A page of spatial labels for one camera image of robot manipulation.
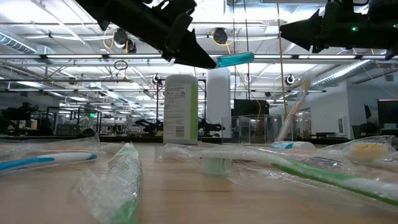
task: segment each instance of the green toothbrush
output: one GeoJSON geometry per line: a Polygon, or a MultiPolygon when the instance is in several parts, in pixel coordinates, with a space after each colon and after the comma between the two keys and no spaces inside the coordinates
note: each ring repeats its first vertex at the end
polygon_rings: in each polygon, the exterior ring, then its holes
{"type": "Polygon", "coordinates": [[[308,166],[301,162],[284,159],[263,151],[223,151],[207,150],[198,153],[205,172],[216,175],[228,175],[232,160],[247,160],[271,165],[288,174],[334,185],[358,194],[375,198],[382,202],[398,206],[398,185],[366,179],[354,175],[308,166]]]}

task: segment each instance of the plastic wrapper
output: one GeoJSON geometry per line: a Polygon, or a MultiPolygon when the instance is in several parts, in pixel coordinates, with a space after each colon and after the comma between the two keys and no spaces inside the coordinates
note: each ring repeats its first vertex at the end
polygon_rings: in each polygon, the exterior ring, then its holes
{"type": "Polygon", "coordinates": [[[142,176],[138,151],[125,144],[103,175],[85,172],[76,187],[77,197],[84,197],[91,214],[102,224],[138,223],[142,176]]]}
{"type": "Polygon", "coordinates": [[[216,147],[216,144],[198,142],[197,146],[166,144],[156,149],[156,161],[190,161],[196,152],[216,147]]]}
{"type": "Polygon", "coordinates": [[[336,154],[230,145],[192,152],[184,158],[189,158],[186,160],[202,172],[226,177],[235,184],[247,187],[283,191],[351,208],[397,211],[396,173],[356,165],[336,154]],[[209,169],[208,164],[203,162],[209,152],[221,152],[224,155],[222,158],[231,159],[230,169],[220,166],[209,169]]]}
{"type": "Polygon", "coordinates": [[[397,144],[395,136],[371,136],[327,146],[319,152],[344,157],[363,166],[398,172],[397,144]]]}
{"type": "Polygon", "coordinates": [[[309,75],[307,75],[302,80],[302,83],[300,85],[300,90],[296,97],[296,102],[294,103],[294,106],[290,111],[289,115],[286,117],[285,122],[280,129],[280,133],[276,141],[283,141],[287,137],[290,129],[290,124],[292,123],[292,118],[295,117],[295,115],[297,115],[297,113],[300,111],[300,108],[304,103],[305,97],[307,96],[308,91],[311,87],[311,80],[312,79],[309,75]]]}
{"type": "Polygon", "coordinates": [[[44,139],[17,141],[0,139],[0,160],[10,161],[23,157],[59,152],[95,152],[99,154],[104,152],[103,148],[104,146],[101,145],[98,136],[65,141],[44,139]]]}

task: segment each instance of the table surface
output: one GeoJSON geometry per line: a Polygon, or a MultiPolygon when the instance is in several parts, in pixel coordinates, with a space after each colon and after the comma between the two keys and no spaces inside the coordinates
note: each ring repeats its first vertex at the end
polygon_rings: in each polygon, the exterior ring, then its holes
{"type": "MultiPolygon", "coordinates": [[[[190,164],[156,162],[160,144],[135,144],[144,169],[141,223],[397,223],[398,215],[348,210],[310,197],[250,189],[204,175],[190,164]]],[[[0,176],[0,223],[99,223],[73,193],[86,168],[101,173],[111,156],[97,161],[24,170],[0,176]]]]}

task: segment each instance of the clear plastic bag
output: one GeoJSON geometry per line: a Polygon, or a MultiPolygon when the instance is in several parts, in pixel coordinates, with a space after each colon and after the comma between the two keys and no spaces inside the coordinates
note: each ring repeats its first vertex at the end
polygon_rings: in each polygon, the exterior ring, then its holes
{"type": "Polygon", "coordinates": [[[200,171],[226,177],[235,184],[284,191],[336,205],[397,210],[393,205],[398,205],[398,174],[359,166],[336,154],[230,145],[193,152],[184,158],[200,171]],[[213,158],[209,155],[223,160],[213,160],[215,164],[209,165],[203,162],[213,158]]]}
{"type": "Polygon", "coordinates": [[[395,136],[371,136],[327,146],[319,152],[344,157],[364,166],[398,172],[397,143],[395,136]]]}
{"type": "Polygon", "coordinates": [[[59,152],[103,152],[98,136],[73,140],[7,140],[0,139],[0,160],[10,161],[23,157],[59,152]]]}
{"type": "Polygon", "coordinates": [[[85,172],[76,187],[77,197],[84,197],[91,214],[102,224],[138,223],[142,178],[138,151],[127,143],[108,162],[103,175],[85,172]]]}

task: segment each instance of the white toothbrush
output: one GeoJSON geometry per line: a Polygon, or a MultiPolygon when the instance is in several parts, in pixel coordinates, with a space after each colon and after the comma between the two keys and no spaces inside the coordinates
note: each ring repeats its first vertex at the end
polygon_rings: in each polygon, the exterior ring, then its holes
{"type": "Polygon", "coordinates": [[[89,152],[68,152],[58,154],[48,154],[28,159],[18,159],[14,161],[0,162],[0,173],[26,169],[39,166],[47,166],[51,164],[60,164],[64,162],[87,161],[96,159],[97,155],[89,152]]]}

